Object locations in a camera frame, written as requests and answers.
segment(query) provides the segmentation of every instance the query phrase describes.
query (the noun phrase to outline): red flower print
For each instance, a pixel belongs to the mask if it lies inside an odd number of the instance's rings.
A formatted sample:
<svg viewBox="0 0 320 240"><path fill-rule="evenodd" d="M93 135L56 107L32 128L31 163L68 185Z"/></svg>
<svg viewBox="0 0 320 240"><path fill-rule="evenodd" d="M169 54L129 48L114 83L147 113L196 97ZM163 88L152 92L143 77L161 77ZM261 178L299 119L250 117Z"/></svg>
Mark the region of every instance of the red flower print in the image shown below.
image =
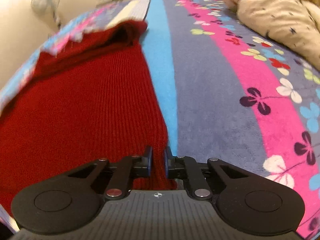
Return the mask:
<svg viewBox="0 0 320 240"><path fill-rule="evenodd" d="M294 144L294 152L301 156L307 154L307 163L313 165L316 163L316 156L311 145L311 136L305 131L301 134L304 143L296 142Z"/></svg>
<svg viewBox="0 0 320 240"><path fill-rule="evenodd" d="M283 64L282 62L280 62L279 60L276 60L275 58L269 58L269 60L272 62L271 65L273 65L276 68L285 68L290 70L290 66L288 66L287 64Z"/></svg>
<svg viewBox="0 0 320 240"><path fill-rule="evenodd" d="M264 43L264 42L262 42L261 45L262 45L263 47L266 47L266 48L271 47L269 44L266 44L266 43Z"/></svg>
<svg viewBox="0 0 320 240"><path fill-rule="evenodd" d="M240 42L237 38L226 39L226 41L232 42L234 45L240 45Z"/></svg>

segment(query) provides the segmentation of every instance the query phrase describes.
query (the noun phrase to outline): blue stripe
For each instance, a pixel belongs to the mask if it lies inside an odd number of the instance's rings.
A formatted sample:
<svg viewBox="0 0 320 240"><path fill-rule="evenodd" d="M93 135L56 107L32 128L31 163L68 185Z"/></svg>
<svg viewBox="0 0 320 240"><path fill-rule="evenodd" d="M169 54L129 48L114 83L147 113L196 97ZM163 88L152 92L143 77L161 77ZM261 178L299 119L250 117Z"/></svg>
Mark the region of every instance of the blue stripe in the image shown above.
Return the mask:
<svg viewBox="0 0 320 240"><path fill-rule="evenodd" d="M149 65L150 75L159 106L167 125L169 146L177 155L177 93L171 50L171 36L163 0L151 0L146 21L148 30L141 39L142 50Z"/></svg>

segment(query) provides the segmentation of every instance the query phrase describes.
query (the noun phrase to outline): floral bedsheet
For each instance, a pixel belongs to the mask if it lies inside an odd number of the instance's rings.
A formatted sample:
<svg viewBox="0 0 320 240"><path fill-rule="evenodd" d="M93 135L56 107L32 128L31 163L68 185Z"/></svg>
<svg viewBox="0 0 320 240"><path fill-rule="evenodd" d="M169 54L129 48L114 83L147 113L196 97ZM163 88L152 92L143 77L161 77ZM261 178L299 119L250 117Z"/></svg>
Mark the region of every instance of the floral bedsheet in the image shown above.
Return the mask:
<svg viewBox="0 0 320 240"><path fill-rule="evenodd" d="M30 80L41 49L104 26L118 9L83 14L50 38L0 94ZM297 54L243 26L221 0L151 0L141 39L174 155L217 157L296 190L298 232L320 232L320 78Z"/></svg>

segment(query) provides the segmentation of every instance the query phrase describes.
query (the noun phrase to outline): circular pad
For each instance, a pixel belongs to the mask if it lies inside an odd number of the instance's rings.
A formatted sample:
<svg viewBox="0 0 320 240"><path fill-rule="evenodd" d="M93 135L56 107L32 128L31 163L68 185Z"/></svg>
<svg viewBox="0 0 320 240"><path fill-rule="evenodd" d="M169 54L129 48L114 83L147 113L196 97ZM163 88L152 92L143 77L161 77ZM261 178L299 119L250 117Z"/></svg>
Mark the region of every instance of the circular pad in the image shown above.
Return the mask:
<svg viewBox="0 0 320 240"><path fill-rule="evenodd" d="M304 214L298 193L260 176L230 180L217 208L230 226L257 236L294 231Z"/></svg>
<svg viewBox="0 0 320 240"><path fill-rule="evenodd" d="M259 212L272 212L282 205L282 199L273 192L258 190L250 192L245 196L248 207Z"/></svg>
<svg viewBox="0 0 320 240"><path fill-rule="evenodd" d="M35 206L42 211L56 212L65 209L71 204L69 193L61 190L48 190L35 198Z"/></svg>

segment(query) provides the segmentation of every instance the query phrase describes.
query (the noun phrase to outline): knit fabric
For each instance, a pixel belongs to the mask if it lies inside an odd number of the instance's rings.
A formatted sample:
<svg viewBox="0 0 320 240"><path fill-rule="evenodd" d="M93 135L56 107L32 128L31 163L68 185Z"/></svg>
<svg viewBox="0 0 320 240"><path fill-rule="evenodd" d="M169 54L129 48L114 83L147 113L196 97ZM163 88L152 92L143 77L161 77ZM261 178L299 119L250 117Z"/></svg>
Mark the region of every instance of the knit fabric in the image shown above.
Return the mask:
<svg viewBox="0 0 320 240"><path fill-rule="evenodd" d="M145 22L127 21L42 52L33 79L0 118L0 203L10 210L24 187L98 157L111 162L154 149L151 179L136 189L173 189L165 178L167 130L139 37Z"/></svg>

